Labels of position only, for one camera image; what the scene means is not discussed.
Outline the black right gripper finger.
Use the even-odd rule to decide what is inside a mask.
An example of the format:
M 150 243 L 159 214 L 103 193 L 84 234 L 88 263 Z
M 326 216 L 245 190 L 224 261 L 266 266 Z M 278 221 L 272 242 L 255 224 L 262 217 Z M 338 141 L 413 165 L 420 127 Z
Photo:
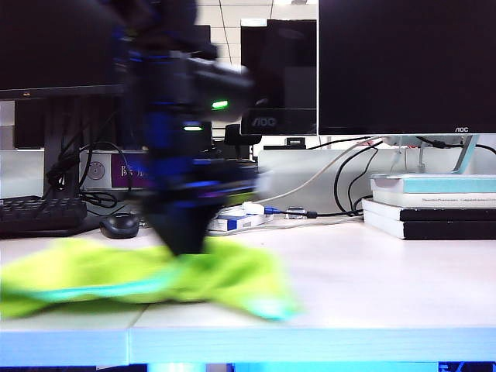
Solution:
M 202 253 L 208 225 L 215 218 L 219 208 L 187 208 L 184 253 Z
M 186 240 L 181 227 L 167 209 L 150 212 L 149 223 L 174 255 L 186 253 Z

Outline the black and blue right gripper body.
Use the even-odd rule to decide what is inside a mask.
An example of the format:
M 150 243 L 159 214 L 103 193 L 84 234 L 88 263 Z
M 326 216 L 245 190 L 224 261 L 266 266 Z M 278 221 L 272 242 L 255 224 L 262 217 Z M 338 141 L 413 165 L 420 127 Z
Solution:
M 214 157 L 207 122 L 173 112 L 145 115 L 146 172 L 153 201 L 178 208 L 219 210 L 253 199 L 256 164 Z

